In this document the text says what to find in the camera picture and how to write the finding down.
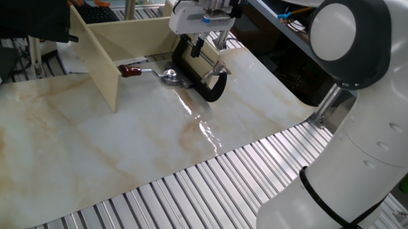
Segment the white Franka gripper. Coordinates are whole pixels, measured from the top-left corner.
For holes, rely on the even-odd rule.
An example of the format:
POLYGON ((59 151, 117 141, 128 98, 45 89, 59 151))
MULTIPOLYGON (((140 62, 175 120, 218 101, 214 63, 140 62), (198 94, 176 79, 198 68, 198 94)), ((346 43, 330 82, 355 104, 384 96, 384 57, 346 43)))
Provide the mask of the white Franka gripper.
POLYGON ((175 34, 200 33, 191 51, 191 56, 198 58, 208 32, 230 30, 234 23, 235 19, 223 10, 210 14, 197 3, 178 2, 172 10, 169 27, 175 34))

